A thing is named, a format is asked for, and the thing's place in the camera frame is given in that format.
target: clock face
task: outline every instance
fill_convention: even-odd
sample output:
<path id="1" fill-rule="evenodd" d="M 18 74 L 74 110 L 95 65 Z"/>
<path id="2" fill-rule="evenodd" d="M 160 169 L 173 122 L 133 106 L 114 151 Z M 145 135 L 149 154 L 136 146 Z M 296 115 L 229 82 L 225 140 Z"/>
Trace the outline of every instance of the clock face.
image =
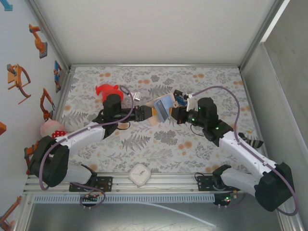
<path id="1" fill-rule="evenodd" d="M 149 169 L 142 165 L 137 164 L 129 173 L 129 178 L 137 185 L 144 185 L 150 178 L 151 172 Z"/>

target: floral mat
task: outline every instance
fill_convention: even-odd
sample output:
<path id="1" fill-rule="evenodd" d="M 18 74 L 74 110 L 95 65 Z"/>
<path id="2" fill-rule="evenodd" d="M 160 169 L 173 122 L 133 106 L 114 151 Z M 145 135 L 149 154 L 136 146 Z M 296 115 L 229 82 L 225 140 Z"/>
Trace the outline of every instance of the floral mat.
<path id="1" fill-rule="evenodd" d="M 68 132 L 84 127 L 97 116 L 103 105 L 95 86 L 105 83 L 141 92 L 136 105 L 174 90 L 192 93 L 213 85 L 225 86 L 241 105 L 238 131 L 249 138 L 257 137 L 239 70 L 200 67 L 77 67 L 60 121 Z M 227 92 L 213 89 L 197 96 L 201 97 L 211 97 L 219 118 L 233 126 L 237 107 Z M 130 104 L 130 97 L 125 96 L 122 108 Z M 201 134 L 201 129 L 193 130 Z M 137 163 L 153 173 L 212 172 L 223 164 L 247 171 L 234 156 L 192 133 L 190 124 L 178 125 L 171 117 L 154 127 L 148 121 L 131 122 L 129 129 L 116 130 L 107 139 L 70 154 L 69 162 L 85 164 L 97 172 L 129 172 Z"/>

